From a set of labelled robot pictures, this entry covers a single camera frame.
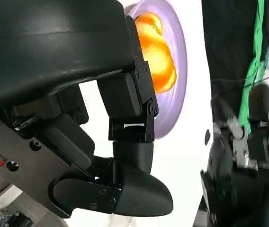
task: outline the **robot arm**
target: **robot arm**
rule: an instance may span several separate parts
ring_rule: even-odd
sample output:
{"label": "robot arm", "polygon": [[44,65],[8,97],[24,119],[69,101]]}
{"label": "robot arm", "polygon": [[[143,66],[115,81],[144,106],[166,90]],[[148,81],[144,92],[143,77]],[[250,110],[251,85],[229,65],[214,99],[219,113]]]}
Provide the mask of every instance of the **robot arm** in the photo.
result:
{"label": "robot arm", "polygon": [[207,226],[269,226],[269,87],[250,92],[249,135],[226,103],[214,100],[212,107],[220,133],[201,172]]}
{"label": "robot arm", "polygon": [[[151,74],[122,5],[2,3],[0,174],[62,218],[75,208],[171,213],[169,190],[150,175],[158,115]],[[80,127],[88,113],[78,83],[91,80],[109,115],[112,158],[94,156]]]}

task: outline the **green cable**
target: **green cable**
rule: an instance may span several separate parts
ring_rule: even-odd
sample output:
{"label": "green cable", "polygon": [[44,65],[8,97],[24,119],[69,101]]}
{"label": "green cable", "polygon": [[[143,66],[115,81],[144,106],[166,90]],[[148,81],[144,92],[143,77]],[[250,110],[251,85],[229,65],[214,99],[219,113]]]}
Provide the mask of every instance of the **green cable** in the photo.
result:
{"label": "green cable", "polygon": [[252,88],[254,81],[259,81],[263,79],[265,74],[264,62],[260,61],[262,53],[262,42],[263,42],[263,18],[264,18],[264,0],[258,0],[257,14],[254,25],[254,39],[253,39],[253,54],[254,58],[249,66],[246,80],[244,84],[244,89],[242,93],[242,102],[239,112],[239,123],[240,125],[246,127],[248,133],[250,133],[251,128],[248,121],[249,118],[249,93]]}

